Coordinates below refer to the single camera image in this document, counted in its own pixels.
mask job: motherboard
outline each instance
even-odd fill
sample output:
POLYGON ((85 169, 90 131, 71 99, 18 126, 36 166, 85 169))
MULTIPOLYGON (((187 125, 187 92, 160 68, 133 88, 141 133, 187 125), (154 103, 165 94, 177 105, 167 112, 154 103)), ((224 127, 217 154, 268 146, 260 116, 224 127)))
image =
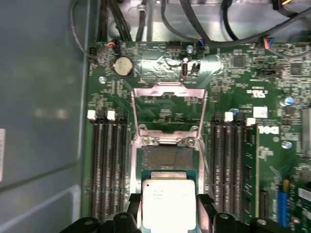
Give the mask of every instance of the motherboard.
POLYGON ((92 48, 102 50, 89 67, 82 216, 125 211, 144 171, 182 170, 219 212, 311 231, 310 56, 199 42, 92 48))

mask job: blue slot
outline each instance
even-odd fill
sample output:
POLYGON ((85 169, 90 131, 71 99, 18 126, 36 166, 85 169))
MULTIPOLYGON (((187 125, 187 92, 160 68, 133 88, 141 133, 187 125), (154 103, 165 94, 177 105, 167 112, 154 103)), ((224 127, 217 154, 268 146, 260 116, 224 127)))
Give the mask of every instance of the blue slot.
POLYGON ((277 192, 277 222, 283 227, 288 227, 287 198, 288 198, 287 193, 284 193, 280 190, 277 192))

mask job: ram slot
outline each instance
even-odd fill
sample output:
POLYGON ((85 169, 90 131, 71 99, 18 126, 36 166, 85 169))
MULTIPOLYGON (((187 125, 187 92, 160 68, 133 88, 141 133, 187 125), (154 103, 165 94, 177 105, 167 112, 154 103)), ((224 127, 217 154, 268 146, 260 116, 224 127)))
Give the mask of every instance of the ram slot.
POLYGON ((243 186, 243 140, 244 123, 236 122, 235 127, 235 158, 234 158, 234 211, 237 219, 242 220, 242 186, 243 186))
POLYGON ((224 211, 233 214, 234 211, 234 126, 232 123, 225 127, 225 154, 224 154, 224 211))
POLYGON ((217 210, 224 211, 224 189, 223 189, 223 173, 224 173, 224 127, 216 125, 215 138, 215 203, 217 210))
POLYGON ((126 122, 122 125, 122 137, 121 137, 121 154, 120 154, 120 186, 119 186, 119 203, 120 203, 120 211, 125 211, 125 179, 126 179, 126 168, 127 168, 127 156, 128 156, 128 130, 126 122))
POLYGON ((93 124, 93 184, 92 184, 92 213, 91 216, 94 218, 100 218, 101 208, 101 154, 103 151, 102 147, 102 134, 104 125, 102 123, 93 124))
POLYGON ((209 158, 209 176, 211 181, 211 188, 213 192, 215 192, 215 176, 216 176, 216 169, 215 169, 215 138, 216 138, 216 131, 215 131, 215 122, 211 121, 210 124, 210 133, 209 133, 209 150, 208 150, 208 158, 209 158))
POLYGON ((111 152, 111 140, 112 140, 112 128, 113 125, 108 123, 106 125, 107 130, 105 131, 104 143, 105 147, 103 150, 103 175, 102 175, 102 212, 101 212, 101 221, 109 215, 109 202, 110 202, 110 152, 111 152))
POLYGON ((110 213, 116 213, 118 206, 118 191, 117 180, 119 176, 118 169, 118 154, 120 152, 120 134, 121 126, 116 124, 113 126, 112 134, 112 150, 111 150, 111 163, 110 163, 110 213))

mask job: blue capacitor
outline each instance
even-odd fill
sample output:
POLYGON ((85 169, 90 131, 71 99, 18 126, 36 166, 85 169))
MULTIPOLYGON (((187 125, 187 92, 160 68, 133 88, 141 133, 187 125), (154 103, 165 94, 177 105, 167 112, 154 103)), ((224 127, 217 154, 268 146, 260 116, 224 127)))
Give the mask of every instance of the blue capacitor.
POLYGON ((239 112, 237 108, 231 108, 229 111, 232 112, 234 116, 239 112))
POLYGON ((291 106, 291 105, 293 105, 293 104, 294 104, 294 99, 293 99, 293 97, 291 97, 291 96, 286 97, 286 98, 284 99, 284 104, 285 104, 286 106, 291 106))

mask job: gray case wall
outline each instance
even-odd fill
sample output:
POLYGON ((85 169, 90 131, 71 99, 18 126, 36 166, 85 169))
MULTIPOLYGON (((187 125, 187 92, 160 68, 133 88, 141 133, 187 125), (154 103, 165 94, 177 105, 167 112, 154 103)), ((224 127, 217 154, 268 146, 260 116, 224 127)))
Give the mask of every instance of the gray case wall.
MULTIPOLYGON (((0 1, 0 233, 57 233, 80 215, 88 68, 71 35, 70 3, 0 1)), ((76 8, 83 43, 94 39, 97 8, 96 0, 76 8)))

